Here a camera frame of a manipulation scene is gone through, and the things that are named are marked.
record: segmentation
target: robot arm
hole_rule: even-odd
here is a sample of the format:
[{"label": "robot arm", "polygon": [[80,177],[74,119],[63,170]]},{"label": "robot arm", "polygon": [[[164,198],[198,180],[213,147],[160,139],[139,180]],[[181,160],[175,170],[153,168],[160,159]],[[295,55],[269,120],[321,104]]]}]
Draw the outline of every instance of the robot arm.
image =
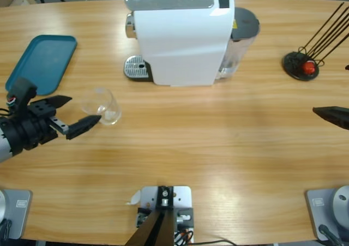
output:
[{"label": "robot arm", "polygon": [[101,116],[87,116],[77,123],[66,125],[56,118],[56,109],[71,97],[54,97],[29,101],[37,94],[37,87],[18,78],[7,94],[8,114],[0,117],[0,162],[23,151],[35,148],[58,137],[56,130],[71,140],[95,126]]}]

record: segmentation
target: black cable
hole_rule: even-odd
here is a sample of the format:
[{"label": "black cable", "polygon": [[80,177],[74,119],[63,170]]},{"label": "black cable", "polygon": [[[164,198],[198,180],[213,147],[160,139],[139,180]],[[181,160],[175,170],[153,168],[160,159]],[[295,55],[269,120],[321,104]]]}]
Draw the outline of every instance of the black cable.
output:
[{"label": "black cable", "polygon": [[189,244],[185,244],[183,246],[191,246],[191,245],[206,245],[206,244],[214,244],[214,243],[221,243],[221,242],[226,242],[229,243],[230,245],[233,246],[238,246],[237,244],[227,240],[227,239],[220,239],[218,241],[211,241],[211,242],[194,242],[194,243],[189,243]]},{"label": "black cable", "polygon": [[181,235],[178,239],[175,240],[174,244],[176,246],[183,246],[187,243],[190,243],[190,240],[192,238],[193,235],[193,231],[189,231],[189,230],[184,230],[184,231],[178,231],[174,237],[177,238],[179,235]]},{"label": "black cable", "polygon": [[11,113],[9,110],[0,108],[0,111],[5,111],[5,112],[7,112],[7,114],[0,113],[0,116],[11,116],[11,115],[12,115],[12,113]]},{"label": "black cable", "polygon": [[342,246],[342,242],[341,242],[340,238],[337,238],[337,236],[335,234],[330,232],[330,230],[328,229],[328,227],[326,225],[321,224],[318,227],[318,230],[321,234],[325,235],[326,238],[328,238],[328,240],[330,242],[332,242],[333,245]]}]

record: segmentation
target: teal tray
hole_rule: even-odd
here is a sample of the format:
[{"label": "teal tray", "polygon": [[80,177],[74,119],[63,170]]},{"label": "teal tray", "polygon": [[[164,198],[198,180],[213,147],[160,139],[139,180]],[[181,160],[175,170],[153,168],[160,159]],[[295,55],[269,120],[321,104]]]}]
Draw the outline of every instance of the teal tray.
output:
[{"label": "teal tray", "polygon": [[34,83],[38,95],[54,92],[72,57],[77,42],[72,36],[39,35],[26,48],[5,88],[10,90],[18,77]]}]

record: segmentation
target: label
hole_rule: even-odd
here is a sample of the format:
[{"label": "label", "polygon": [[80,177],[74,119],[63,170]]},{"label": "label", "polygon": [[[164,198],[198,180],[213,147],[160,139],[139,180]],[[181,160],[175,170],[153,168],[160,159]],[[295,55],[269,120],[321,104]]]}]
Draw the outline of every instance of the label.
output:
[{"label": "label", "polygon": [[26,208],[28,204],[27,200],[17,200],[16,208]]},{"label": "label", "polygon": [[234,19],[234,22],[233,22],[233,29],[237,29],[238,28],[238,25],[236,23],[236,20]]},{"label": "label", "polygon": [[312,200],[312,205],[313,206],[324,206],[325,203],[323,203],[323,198],[316,198]]}]

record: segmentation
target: black stand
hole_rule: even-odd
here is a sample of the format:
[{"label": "black stand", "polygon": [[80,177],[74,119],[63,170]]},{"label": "black stand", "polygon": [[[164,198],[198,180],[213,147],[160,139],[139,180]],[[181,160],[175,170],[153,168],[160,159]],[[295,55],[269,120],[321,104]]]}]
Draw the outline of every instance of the black stand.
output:
[{"label": "black stand", "polygon": [[125,246],[173,246],[173,210],[154,210]]},{"label": "black stand", "polygon": [[[146,213],[147,217],[145,220],[142,218],[140,227],[125,246],[173,246],[175,244],[175,231],[194,227],[192,208],[175,208],[173,196],[176,196],[173,192],[173,186],[158,187],[155,209],[151,211],[139,208],[138,212]],[[189,216],[189,220],[180,221],[178,218],[182,215]]]}]

